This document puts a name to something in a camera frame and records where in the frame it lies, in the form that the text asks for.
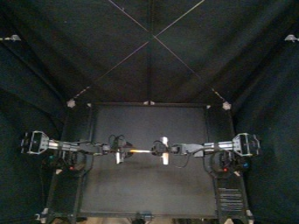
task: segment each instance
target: wire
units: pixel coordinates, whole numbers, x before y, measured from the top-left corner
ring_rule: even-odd
[[[176,167],[176,168],[178,168],[178,169],[184,168],[184,167],[186,166],[186,164],[189,163],[190,155],[192,155],[192,154],[188,154],[188,155],[186,155],[186,159],[185,159],[185,162],[184,162],[184,165],[182,165],[182,166],[173,165],[173,167]]]
[[[39,181],[41,181],[41,204],[45,207],[45,195],[43,195],[43,183],[42,183],[42,162],[41,161],[41,167],[39,167]]]

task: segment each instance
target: black cloth wall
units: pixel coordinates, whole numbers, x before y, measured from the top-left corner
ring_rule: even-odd
[[[0,223],[26,223],[43,207],[50,173],[17,147],[25,131],[61,135],[65,107],[45,74],[23,43],[0,42]]]
[[[299,45],[274,49],[234,114],[237,132],[258,134],[262,155],[246,174],[249,205],[261,223],[299,223]]]

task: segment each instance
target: white cable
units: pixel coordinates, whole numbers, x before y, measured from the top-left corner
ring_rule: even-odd
[[[106,76],[106,74],[107,73],[110,73],[116,68],[117,68],[117,66],[120,65],[120,64],[122,64],[125,61],[126,61],[126,59],[128,58],[130,58],[130,56],[141,49],[141,48],[144,48],[144,46],[148,44],[148,41],[146,42],[144,42],[134,50],[133,50],[133,52],[130,52],[126,56],[125,56],[125,58],[103,73],[103,74],[101,74],[97,78],[95,78],[95,80],[93,81],[93,85],[94,85],[94,83],[97,83],[99,80],[101,80],[101,78],[103,77],[103,76]],[[89,85],[89,86],[86,86],[73,97],[71,97],[71,99],[75,99],[75,98],[78,98],[81,95],[82,95],[82,93],[83,92],[86,92],[86,90],[90,88],[91,86]]]
[[[157,37],[158,35],[161,35],[161,34],[164,33],[164,31],[168,30],[168,28],[169,28],[173,24],[176,24],[176,23],[178,22],[178,20],[181,20],[181,18],[182,18],[184,16],[186,16],[186,15],[189,14],[189,12],[190,12],[194,8],[197,8],[197,7],[201,5],[201,3],[202,3],[204,1],[205,1],[205,0],[201,0],[198,3],[196,3],[196,4],[193,5],[193,7],[190,7],[190,9],[186,10],[186,12],[185,12],[184,14],[181,14],[181,16],[177,17],[177,18],[173,20],[173,22],[172,22],[170,24],[168,24],[168,25],[165,26],[165,28],[164,28],[164,29],[162,29],[154,36]]]

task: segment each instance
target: small white object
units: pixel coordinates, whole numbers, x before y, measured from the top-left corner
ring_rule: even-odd
[[[55,173],[55,175],[59,175],[61,169],[57,169],[54,173]]]
[[[294,41],[299,41],[299,38],[296,38],[293,34],[289,34],[284,38],[284,41],[292,41],[292,42],[294,42]]]
[[[117,152],[117,153],[116,153],[116,164],[118,165],[120,162],[121,162],[121,161],[120,161],[120,153]]]
[[[230,104],[226,101],[222,102],[222,108],[225,110],[229,110],[230,109]]]
[[[164,164],[164,165],[168,165],[168,161],[169,161],[168,157],[169,157],[169,153],[165,152],[165,153],[162,154],[162,164]]]
[[[232,219],[226,219],[226,221],[224,222],[224,224],[233,224]]]
[[[160,141],[168,147],[168,138],[166,138],[166,136],[160,137]]]
[[[69,99],[69,100],[66,101],[66,104],[67,104],[67,107],[69,107],[69,108],[73,108],[73,107],[75,106],[75,102],[73,101],[73,99]]]
[[[10,40],[11,41],[21,41],[19,37],[15,34],[10,37]]]
[[[233,171],[233,173],[236,174],[237,177],[240,177],[238,171]]]
[[[253,216],[249,210],[246,210],[246,216]]]

